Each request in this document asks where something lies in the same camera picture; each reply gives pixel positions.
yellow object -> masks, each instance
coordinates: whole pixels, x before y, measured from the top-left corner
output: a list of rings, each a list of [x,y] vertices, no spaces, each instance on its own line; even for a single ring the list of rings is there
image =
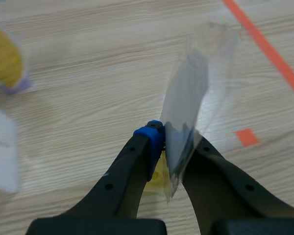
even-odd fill
[[[0,31],[0,83],[14,88],[22,79],[23,63],[20,50]]]
[[[156,193],[167,197],[167,191],[170,192],[170,177],[169,169],[167,167],[166,153],[162,152],[157,163],[156,169],[144,189],[144,193]]]

transparent plastic sheet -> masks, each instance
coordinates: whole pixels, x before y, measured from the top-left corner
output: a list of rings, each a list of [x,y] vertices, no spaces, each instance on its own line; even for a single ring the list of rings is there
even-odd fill
[[[167,201],[174,195],[192,152],[200,141],[194,139],[196,128],[205,134],[224,99],[231,93],[224,84],[233,78],[231,70],[238,42],[238,31],[207,22],[199,25],[187,38],[179,55],[160,118],[165,124],[170,176],[170,183],[164,179]],[[198,116],[202,104],[209,105],[205,118]]]

wooden floor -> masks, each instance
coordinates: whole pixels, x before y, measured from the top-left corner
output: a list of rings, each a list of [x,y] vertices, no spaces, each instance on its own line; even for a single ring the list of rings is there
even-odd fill
[[[238,2],[294,69],[294,0]],[[0,97],[18,124],[21,177],[20,192],[0,200],[0,235],[25,234],[33,219],[67,210],[91,189],[133,131],[160,117],[179,44],[207,21],[240,27],[220,0],[0,5],[0,24],[21,38],[34,83]],[[244,30],[239,48],[231,92],[205,136],[294,206],[294,93]],[[260,143],[234,150],[225,136],[246,128]],[[168,205],[144,195],[139,217],[163,219],[170,235],[199,234],[182,187]]]

